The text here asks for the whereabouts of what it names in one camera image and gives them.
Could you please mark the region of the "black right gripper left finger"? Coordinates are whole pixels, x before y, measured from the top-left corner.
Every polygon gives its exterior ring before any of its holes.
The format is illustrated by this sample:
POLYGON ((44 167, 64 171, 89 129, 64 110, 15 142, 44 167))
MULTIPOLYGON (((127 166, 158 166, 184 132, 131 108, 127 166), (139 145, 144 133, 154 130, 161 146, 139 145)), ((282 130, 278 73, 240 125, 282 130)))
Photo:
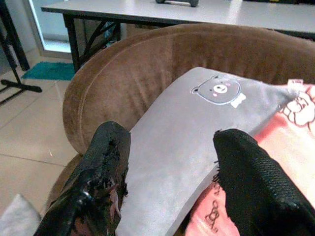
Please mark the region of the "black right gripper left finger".
POLYGON ((128 194, 130 143, 123 126, 102 123, 34 235, 114 236, 128 194))

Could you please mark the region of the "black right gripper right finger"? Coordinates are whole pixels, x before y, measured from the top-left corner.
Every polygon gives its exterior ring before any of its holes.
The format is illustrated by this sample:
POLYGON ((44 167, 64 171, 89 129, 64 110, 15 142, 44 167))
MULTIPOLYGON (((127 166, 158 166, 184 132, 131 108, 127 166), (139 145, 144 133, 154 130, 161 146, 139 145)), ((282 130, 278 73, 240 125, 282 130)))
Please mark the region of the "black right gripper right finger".
POLYGON ((280 164, 238 129, 213 143, 228 217, 242 236, 313 236, 315 209, 280 164))

